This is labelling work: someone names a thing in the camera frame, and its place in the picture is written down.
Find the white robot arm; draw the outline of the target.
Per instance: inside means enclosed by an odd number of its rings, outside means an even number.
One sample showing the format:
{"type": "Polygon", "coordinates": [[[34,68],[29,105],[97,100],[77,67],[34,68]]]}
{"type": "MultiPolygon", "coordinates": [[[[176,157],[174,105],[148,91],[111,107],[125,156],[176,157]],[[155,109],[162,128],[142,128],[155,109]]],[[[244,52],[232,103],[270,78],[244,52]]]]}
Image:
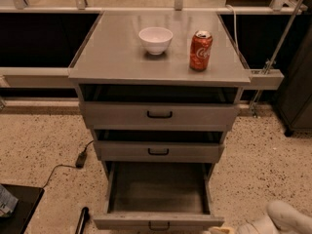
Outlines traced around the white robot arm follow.
{"type": "Polygon", "coordinates": [[[209,234],[312,234],[312,217],[290,204],[275,200],[266,206],[266,215],[239,226],[210,227],[209,234]]]}

